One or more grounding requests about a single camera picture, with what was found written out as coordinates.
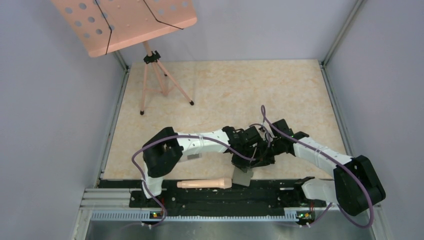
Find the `grey leather card holder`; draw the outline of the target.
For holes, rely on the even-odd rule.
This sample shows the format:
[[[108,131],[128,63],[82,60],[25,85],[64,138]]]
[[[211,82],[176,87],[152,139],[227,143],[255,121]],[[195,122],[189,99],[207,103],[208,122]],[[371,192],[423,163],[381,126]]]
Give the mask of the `grey leather card holder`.
[[[256,148],[254,148],[252,152],[251,158],[255,158]],[[232,183],[236,185],[241,185],[245,187],[249,187],[251,184],[251,179],[254,175],[253,168],[245,168],[239,169],[234,166],[233,175],[232,175]]]

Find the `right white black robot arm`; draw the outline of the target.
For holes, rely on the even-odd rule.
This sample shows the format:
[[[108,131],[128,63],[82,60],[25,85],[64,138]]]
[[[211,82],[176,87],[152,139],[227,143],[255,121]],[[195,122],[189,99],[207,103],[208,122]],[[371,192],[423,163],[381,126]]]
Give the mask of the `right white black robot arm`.
[[[294,185],[293,200],[307,206],[312,200],[332,203],[347,215],[357,216],[386,199],[386,191],[372,165],[364,155],[339,153],[316,142],[304,132],[294,133],[284,119],[261,126],[272,156],[281,153],[308,161],[330,175],[330,179],[305,177]]]

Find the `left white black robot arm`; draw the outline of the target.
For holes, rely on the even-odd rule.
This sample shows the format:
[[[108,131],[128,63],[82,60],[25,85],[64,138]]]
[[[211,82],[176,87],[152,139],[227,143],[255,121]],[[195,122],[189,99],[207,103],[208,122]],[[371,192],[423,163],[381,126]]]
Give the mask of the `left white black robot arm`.
[[[143,145],[145,185],[141,200],[149,207],[160,202],[162,182],[181,158],[202,153],[232,153],[232,163],[240,169],[251,168],[264,160],[270,152],[270,142],[264,140],[258,130],[222,129],[203,133],[176,132],[165,127]]]

